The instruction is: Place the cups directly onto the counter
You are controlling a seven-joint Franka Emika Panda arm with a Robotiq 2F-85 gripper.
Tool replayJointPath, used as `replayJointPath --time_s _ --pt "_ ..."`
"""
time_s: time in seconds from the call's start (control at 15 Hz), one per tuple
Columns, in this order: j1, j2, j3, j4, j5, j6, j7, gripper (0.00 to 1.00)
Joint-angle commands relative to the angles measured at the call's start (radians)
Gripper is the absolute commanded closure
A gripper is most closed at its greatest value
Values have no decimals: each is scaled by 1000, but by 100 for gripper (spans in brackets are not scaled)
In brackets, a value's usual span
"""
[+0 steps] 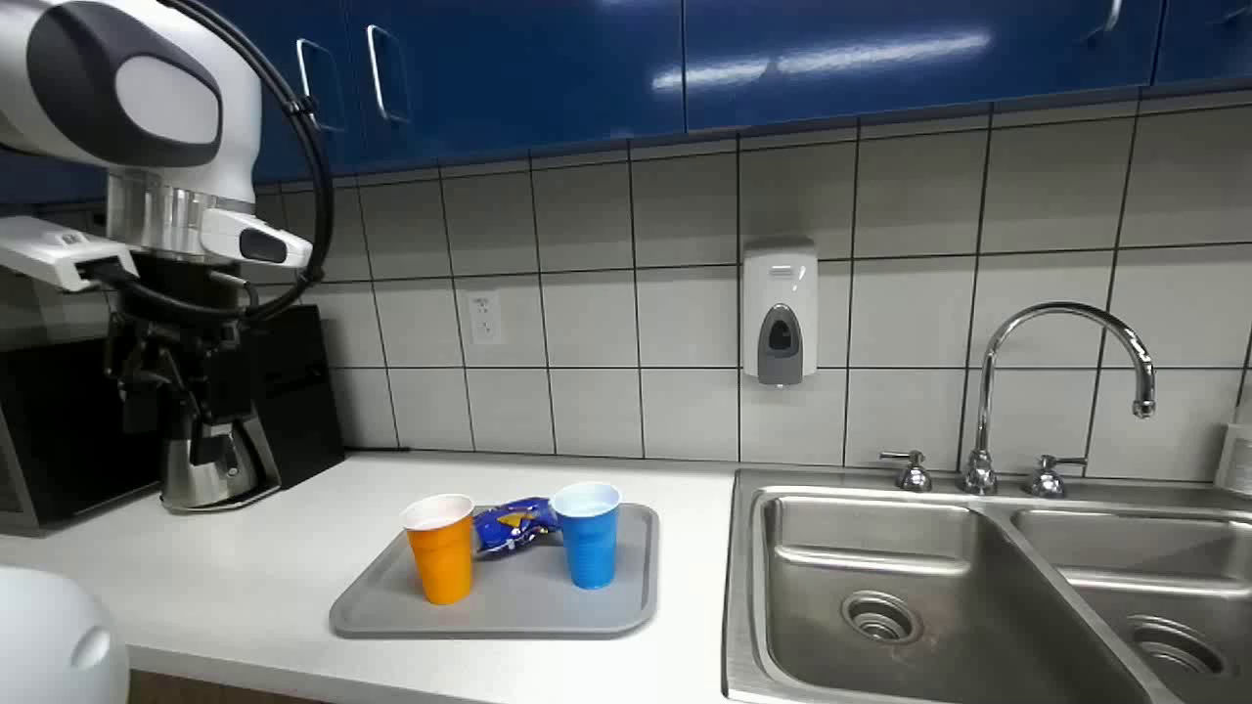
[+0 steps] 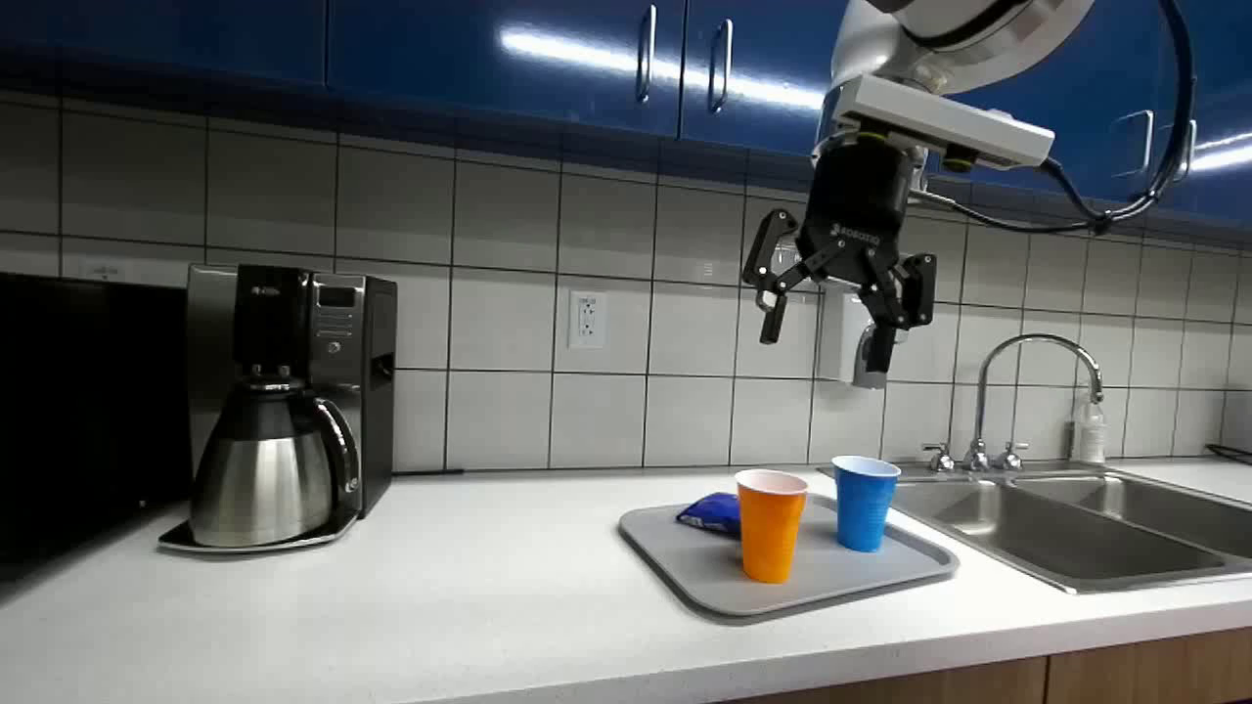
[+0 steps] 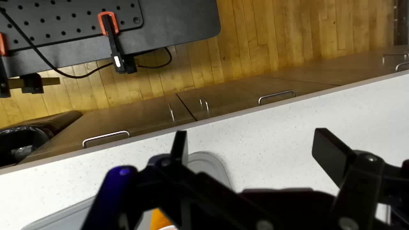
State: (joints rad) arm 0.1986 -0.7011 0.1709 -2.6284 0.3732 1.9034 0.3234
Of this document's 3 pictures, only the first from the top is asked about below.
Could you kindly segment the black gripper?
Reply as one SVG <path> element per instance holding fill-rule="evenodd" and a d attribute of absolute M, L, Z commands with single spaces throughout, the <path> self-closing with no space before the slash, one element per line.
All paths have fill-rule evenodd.
<path fill-rule="evenodd" d="M 144 268 L 118 291 L 108 371 L 127 436 L 192 437 L 256 411 L 245 303 L 245 278 L 224 268 Z"/>

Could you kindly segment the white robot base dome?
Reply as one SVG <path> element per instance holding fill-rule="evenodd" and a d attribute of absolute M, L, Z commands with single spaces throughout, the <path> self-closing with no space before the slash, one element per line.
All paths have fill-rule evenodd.
<path fill-rule="evenodd" d="M 0 704 L 128 704 L 128 650 L 98 596 L 0 568 Z"/>

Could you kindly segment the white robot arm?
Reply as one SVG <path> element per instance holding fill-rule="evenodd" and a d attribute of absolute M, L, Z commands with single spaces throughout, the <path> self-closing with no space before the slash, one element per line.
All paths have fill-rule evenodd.
<path fill-rule="evenodd" d="M 113 291 L 118 389 L 174 397 L 187 427 L 252 411 L 245 333 L 277 309 L 239 274 L 310 291 L 329 255 L 324 230 L 256 213 L 265 106 L 315 128 L 310 102 L 204 0 L 0 0 L 0 146 L 108 178 L 98 235 L 5 216 L 0 268 Z"/>

